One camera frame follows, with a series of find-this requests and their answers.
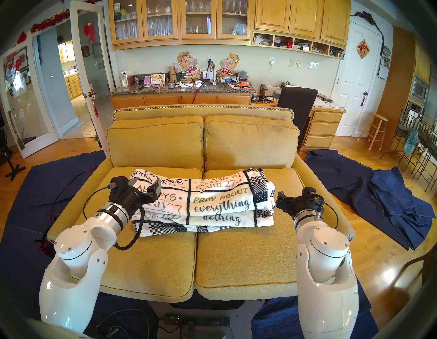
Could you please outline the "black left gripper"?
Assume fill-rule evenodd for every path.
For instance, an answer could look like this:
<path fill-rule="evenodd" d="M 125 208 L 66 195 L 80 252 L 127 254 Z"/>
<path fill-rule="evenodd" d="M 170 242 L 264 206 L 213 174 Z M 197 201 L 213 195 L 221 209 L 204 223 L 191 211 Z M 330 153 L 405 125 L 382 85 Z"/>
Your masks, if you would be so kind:
<path fill-rule="evenodd" d="M 133 216 L 144 204 L 157 201 L 161 196 L 161 189 L 161 180 L 159 178 L 147 187 L 146 192 L 128 185 L 119 194 L 119 205 L 126 210 L 128 216 Z"/>

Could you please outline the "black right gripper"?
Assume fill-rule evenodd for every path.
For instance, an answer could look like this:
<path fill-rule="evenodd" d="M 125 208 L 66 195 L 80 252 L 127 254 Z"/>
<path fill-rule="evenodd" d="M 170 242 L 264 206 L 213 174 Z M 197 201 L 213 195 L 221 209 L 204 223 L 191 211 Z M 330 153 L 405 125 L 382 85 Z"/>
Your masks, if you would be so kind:
<path fill-rule="evenodd" d="M 299 212 L 309 209 L 309 203 L 303 196 L 287 197 L 283 192 L 278 192 L 276 207 L 295 218 Z"/>

